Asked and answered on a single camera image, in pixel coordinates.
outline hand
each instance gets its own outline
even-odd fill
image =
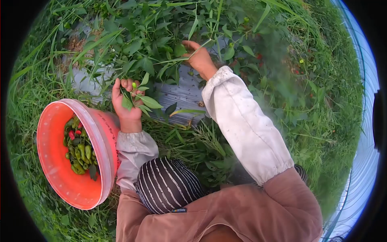
[[[182,44],[190,51],[189,54],[184,54],[183,57],[190,57],[192,52],[199,49],[200,45],[196,42],[183,40]],[[199,72],[200,76],[208,81],[217,72],[217,68],[211,60],[210,54],[205,47],[200,48],[189,60],[188,63]]]
[[[137,86],[140,86],[139,81],[136,80],[134,82],[137,84]],[[111,94],[111,102],[113,103],[114,110],[116,111],[120,119],[121,132],[123,133],[139,133],[142,131],[141,109],[137,107],[132,107],[132,109],[129,111],[127,108],[124,108],[122,106],[123,94],[121,93],[120,86],[125,88],[128,92],[131,92],[133,90],[132,83],[133,83],[133,80],[131,79],[120,80],[117,78]],[[132,97],[134,97],[135,94],[145,95],[145,91],[134,90],[132,93]],[[143,105],[142,100],[140,99],[136,101],[135,105],[136,106]]]

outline left hand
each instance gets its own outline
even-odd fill
[[[139,81],[134,81],[137,86],[140,86]],[[121,124],[121,131],[124,133],[137,133],[142,131],[141,126],[141,115],[142,111],[138,107],[132,107],[129,111],[127,108],[122,106],[123,94],[121,93],[120,86],[125,88],[128,92],[133,90],[132,86],[133,80],[125,80],[125,79],[116,79],[116,82],[112,89],[111,101],[113,103],[114,110],[116,111]],[[145,91],[134,90],[132,93],[132,97],[135,97],[136,94],[145,95]],[[138,100],[135,102],[136,106],[143,105],[142,100]]]

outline brown jacket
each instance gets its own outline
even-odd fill
[[[292,167],[264,184],[222,189],[185,206],[186,213],[153,215],[126,190],[117,211],[117,241],[197,242],[216,225],[244,242],[311,242],[322,235],[321,210]]]

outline red chili on plant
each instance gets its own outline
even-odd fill
[[[74,133],[74,130],[70,130],[69,133],[68,133],[69,137],[71,140],[74,140],[75,139],[75,133]]]

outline greenhouse plastic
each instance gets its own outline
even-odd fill
[[[353,160],[347,183],[335,213],[324,225],[320,241],[335,236],[345,238],[359,219],[375,183],[379,153],[374,148],[372,109],[374,93],[379,89],[375,59],[359,24],[341,0],[332,0],[342,12],[343,25],[352,38],[359,61],[360,75],[365,87],[363,105],[363,132]]]

